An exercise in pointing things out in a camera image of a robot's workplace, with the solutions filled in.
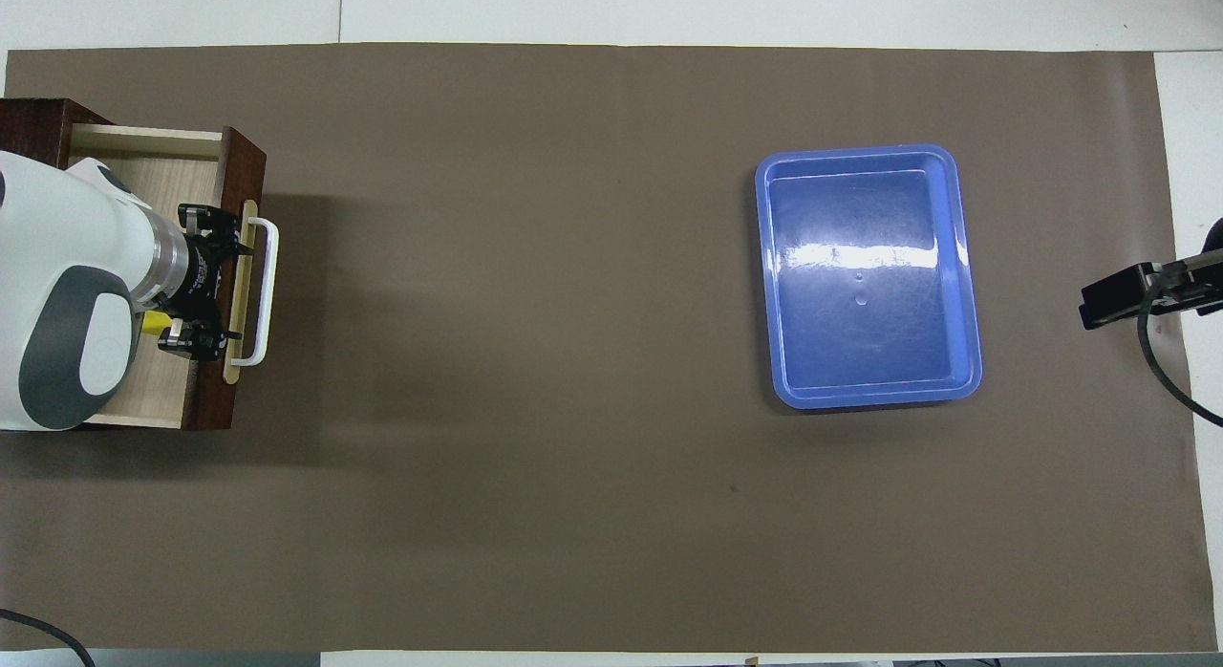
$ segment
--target black cable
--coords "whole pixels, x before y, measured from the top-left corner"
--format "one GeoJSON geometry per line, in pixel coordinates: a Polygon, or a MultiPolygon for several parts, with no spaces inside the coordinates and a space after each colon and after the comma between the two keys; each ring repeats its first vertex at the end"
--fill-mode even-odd
{"type": "Polygon", "coordinates": [[[1164,373],[1163,367],[1159,366],[1159,360],[1155,357],[1155,351],[1151,349],[1151,337],[1147,333],[1147,319],[1151,317],[1151,307],[1155,306],[1155,300],[1163,294],[1163,289],[1161,277],[1161,279],[1157,279],[1153,285],[1147,288],[1146,294],[1142,296],[1142,304],[1139,305],[1139,345],[1142,348],[1142,359],[1146,359],[1147,366],[1151,367],[1151,372],[1155,373],[1159,384],[1172,393],[1172,397],[1177,398],[1177,401],[1188,406],[1194,414],[1223,428],[1223,416],[1214,414],[1194,401],[1194,398],[1186,395],[1180,388],[1177,387],[1177,383],[1173,383],[1172,378],[1164,373]]]}
{"type": "Polygon", "coordinates": [[[7,619],[10,622],[16,622],[18,624],[26,624],[27,627],[38,629],[44,634],[50,634],[51,636],[55,636],[57,640],[62,641],[68,647],[71,647],[72,652],[77,654],[77,657],[81,658],[81,663],[84,665],[84,667],[95,667],[93,663],[93,657],[89,657],[89,651],[86,650],[83,645],[81,645],[81,641],[75,640],[72,634],[65,632],[61,628],[54,624],[48,624],[46,622],[43,622],[43,619],[38,619],[28,614],[22,614],[21,612],[13,612],[12,609],[5,609],[2,607],[0,607],[0,619],[7,619]]]}

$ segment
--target brown mat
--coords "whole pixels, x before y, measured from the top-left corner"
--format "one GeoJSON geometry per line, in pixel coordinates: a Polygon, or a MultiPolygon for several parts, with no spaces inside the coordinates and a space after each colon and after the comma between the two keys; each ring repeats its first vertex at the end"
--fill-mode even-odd
{"type": "Polygon", "coordinates": [[[7,82],[236,126],[285,246],[234,431],[0,439],[4,606],[113,647],[1214,649],[1190,417],[1075,311],[1173,253],[1150,54],[17,51],[7,82]],[[959,162],[985,383],[786,410],[752,170],[903,142],[959,162]]]}

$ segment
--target open wooden drawer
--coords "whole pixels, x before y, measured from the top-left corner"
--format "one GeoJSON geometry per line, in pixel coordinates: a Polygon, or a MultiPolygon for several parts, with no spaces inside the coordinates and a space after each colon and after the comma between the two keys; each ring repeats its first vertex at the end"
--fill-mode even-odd
{"type": "MultiPolygon", "coordinates": [[[[0,149],[61,169],[79,158],[97,158],[175,224],[180,203],[214,206],[240,217],[243,211],[257,214],[267,162],[231,127],[220,132],[121,127],[67,99],[0,100],[0,149]]],[[[249,228],[243,231],[247,244],[249,233],[249,228]]],[[[229,263],[221,272],[218,304],[221,319],[230,321],[234,330],[245,329],[248,267],[229,263]]],[[[231,356],[241,355],[241,345],[231,343],[231,356]]],[[[88,423],[227,428],[236,386],[226,374],[236,381],[236,373],[224,361],[193,362],[166,354],[153,337],[141,335],[127,379],[88,423]]]]}

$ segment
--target drawer handle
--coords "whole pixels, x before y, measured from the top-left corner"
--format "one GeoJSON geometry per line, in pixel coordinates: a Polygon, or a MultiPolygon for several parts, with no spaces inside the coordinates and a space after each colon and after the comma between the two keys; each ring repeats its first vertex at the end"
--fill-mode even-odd
{"type": "Polygon", "coordinates": [[[264,218],[247,218],[251,225],[262,226],[264,234],[263,283],[259,286],[259,317],[254,324],[254,349],[251,356],[232,359],[232,366],[254,366],[268,354],[268,333],[272,328],[272,296],[276,289],[276,252],[280,251],[280,230],[264,218]]]}

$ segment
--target white table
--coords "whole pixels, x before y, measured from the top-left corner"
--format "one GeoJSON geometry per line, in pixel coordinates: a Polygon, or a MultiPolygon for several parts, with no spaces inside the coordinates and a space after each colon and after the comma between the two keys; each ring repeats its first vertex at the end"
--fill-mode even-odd
{"type": "MultiPolygon", "coordinates": [[[[0,61],[7,49],[336,42],[1153,50],[1177,256],[1196,253],[1223,215],[1223,0],[0,0],[0,61]]],[[[1223,315],[1183,319],[1192,394],[1223,406],[1223,315]]],[[[1153,379],[1151,392],[1162,392],[1153,379]]],[[[1196,434],[1214,612],[1223,617],[1223,430],[1197,420],[1196,434]]],[[[627,666],[744,657],[395,652],[330,654],[324,662],[627,666]]]]}

